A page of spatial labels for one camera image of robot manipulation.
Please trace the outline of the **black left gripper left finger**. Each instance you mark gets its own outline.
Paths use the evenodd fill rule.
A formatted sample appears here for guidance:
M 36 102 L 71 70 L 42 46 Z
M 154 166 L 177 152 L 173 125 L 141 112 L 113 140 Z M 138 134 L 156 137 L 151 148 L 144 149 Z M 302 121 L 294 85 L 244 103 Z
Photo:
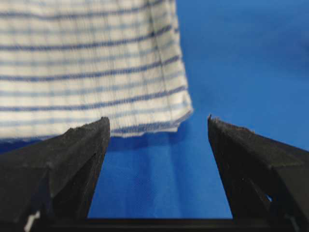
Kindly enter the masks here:
M 107 117 L 0 156 L 0 229 L 85 219 L 110 141 Z

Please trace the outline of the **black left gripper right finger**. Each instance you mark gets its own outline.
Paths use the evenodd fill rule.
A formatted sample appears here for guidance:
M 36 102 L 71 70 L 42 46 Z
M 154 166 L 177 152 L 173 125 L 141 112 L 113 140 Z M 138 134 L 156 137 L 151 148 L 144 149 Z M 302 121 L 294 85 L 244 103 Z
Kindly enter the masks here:
M 233 220 L 258 230 L 308 231 L 308 151 L 211 116 L 207 128 Z

